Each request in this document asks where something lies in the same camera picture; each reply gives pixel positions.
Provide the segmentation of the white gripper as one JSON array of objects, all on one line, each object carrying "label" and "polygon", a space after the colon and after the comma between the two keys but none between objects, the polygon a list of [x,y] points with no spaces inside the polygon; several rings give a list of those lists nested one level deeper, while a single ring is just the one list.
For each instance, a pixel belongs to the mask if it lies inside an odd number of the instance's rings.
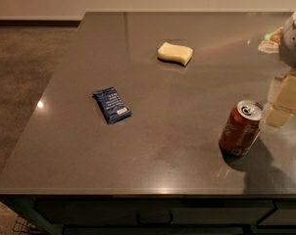
[{"label": "white gripper", "polygon": [[[296,11],[284,23],[280,36],[279,57],[289,67],[296,68]],[[272,81],[264,108],[264,123],[281,128],[296,114],[296,70]]]}]

